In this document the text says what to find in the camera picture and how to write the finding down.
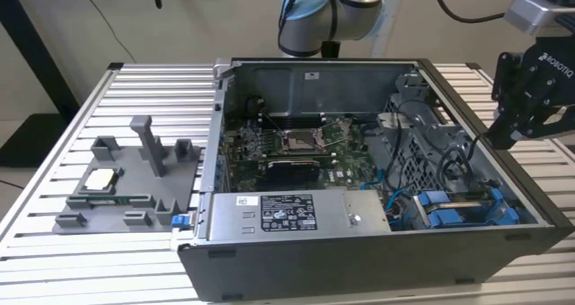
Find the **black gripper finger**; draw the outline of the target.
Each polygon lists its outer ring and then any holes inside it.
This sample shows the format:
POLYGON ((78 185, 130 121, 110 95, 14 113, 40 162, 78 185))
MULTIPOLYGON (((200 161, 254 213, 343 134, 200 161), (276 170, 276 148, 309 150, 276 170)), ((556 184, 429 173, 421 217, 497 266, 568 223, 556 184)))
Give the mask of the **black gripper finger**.
POLYGON ((539 106, 521 129, 529 139, 555 138, 573 132, 573 105, 539 106))
POLYGON ((527 125, 532 113, 493 113, 495 119, 488 128, 488 141, 493 149, 509 149, 517 141, 533 140, 527 125))

